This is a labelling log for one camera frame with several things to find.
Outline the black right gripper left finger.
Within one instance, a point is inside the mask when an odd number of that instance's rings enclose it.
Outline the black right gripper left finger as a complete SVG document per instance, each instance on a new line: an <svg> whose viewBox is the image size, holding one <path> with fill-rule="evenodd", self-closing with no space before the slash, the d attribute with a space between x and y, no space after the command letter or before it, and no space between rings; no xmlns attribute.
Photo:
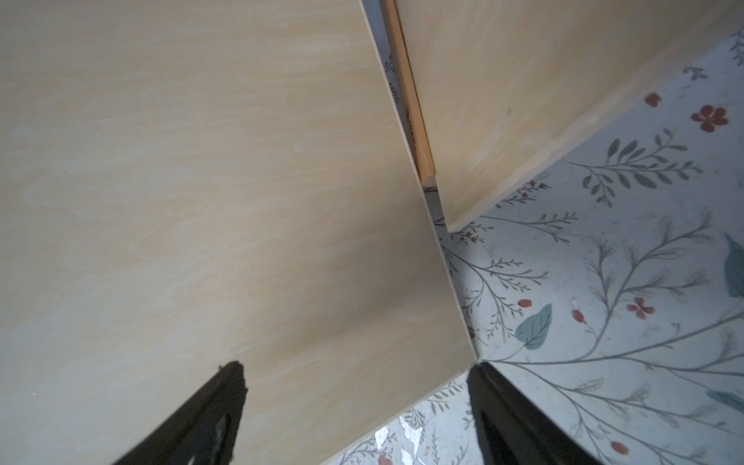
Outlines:
<svg viewBox="0 0 744 465"><path fill-rule="evenodd" d="M227 363L115 464L231 463L247 393L243 365Z"/></svg>

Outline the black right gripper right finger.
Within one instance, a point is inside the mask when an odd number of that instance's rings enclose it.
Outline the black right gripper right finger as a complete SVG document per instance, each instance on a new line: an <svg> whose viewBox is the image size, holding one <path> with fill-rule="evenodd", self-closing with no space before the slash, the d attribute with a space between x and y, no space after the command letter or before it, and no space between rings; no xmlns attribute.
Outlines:
<svg viewBox="0 0 744 465"><path fill-rule="evenodd" d="M598 462L489 363L474 365L467 385L480 452L487 465Z"/></svg>

